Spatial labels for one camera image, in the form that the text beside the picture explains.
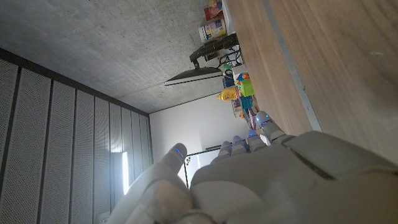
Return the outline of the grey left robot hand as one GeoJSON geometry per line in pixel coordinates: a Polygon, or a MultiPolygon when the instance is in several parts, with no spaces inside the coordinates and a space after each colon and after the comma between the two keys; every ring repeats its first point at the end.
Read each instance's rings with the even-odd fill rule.
{"type": "Polygon", "coordinates": [[[178,143],[129,187],[109,223],[396,223],[397,166],[319,131],[285,134],[260,111],[190,186],[178,143]]]}

